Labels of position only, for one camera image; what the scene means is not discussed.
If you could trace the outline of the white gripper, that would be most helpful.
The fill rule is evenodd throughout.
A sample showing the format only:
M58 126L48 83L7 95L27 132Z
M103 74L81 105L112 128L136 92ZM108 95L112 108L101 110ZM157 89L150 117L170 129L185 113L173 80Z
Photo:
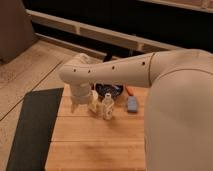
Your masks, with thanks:
M97 112L98 107L98 93L91 90L88 83L71 85L71 100L75 105L88 104L88 109L94 113Z

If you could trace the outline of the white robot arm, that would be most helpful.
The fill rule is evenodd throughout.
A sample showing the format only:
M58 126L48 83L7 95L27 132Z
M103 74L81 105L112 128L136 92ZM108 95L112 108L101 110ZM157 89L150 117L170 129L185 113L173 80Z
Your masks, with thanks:
M78 54L59 75L76 104L90 101L92 83L147 88L146 170L213 171L213 53L171 50L104 63Z

